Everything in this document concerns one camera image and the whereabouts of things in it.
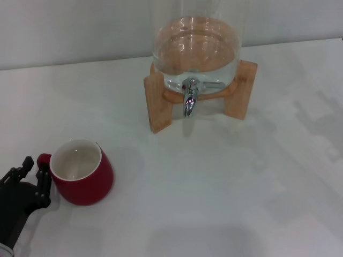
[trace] mug handle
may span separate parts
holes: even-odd
[[[48,163],[50,164],[51,154],[41,154],[37,158],[37,166],[40,168],[41,163]]]

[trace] wooden stand leg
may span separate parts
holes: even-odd
[[[236,75],[237,88],[233,94],[224,97],[225,115],[245,119],[256,72],[256,63],[241,61]]]
[[[157,72],[145,78],[144,88],[150,129],[153,133],[158,133],[172,123],[173,104],[162,97],[165,90],[163,74]]]

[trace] robotic hand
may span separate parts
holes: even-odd
[[[34,161],[26,157],[23,167],[12,168],[0,180],[0,246],[14,248],[29,215],[47,208],[50,203],[49,164],[40,163],[37,185],[21,182],[31,171]]]

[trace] white wall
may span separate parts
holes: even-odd
[[[149,23],[148,0],[0,0],[0,69],[147,56]],[[251,0],[244,44],[342,36],[342,0]]]

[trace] water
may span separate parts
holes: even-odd
[[[196,77],[202,82],[229,85],[236,75],[239,40],[224,22],[204,17],[185,17],[162,28],[155,39],[154,65],[170,89],[182,92],[182,81]],[[203,88],[215,93],[221,88]]]

